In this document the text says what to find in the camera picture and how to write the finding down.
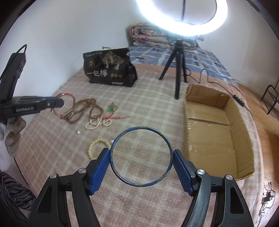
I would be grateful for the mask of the left hand in glove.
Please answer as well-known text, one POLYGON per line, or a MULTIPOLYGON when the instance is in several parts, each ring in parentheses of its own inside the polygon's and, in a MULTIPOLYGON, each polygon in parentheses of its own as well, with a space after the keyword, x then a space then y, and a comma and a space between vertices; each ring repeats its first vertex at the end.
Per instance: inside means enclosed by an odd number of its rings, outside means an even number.
POLYGON ((1 123, 0 160, 1 171, 7 171, 12 158, 17 155, 21 132, 26 127, 26 121, 22 117, 11 118, 7 124, 1 123))

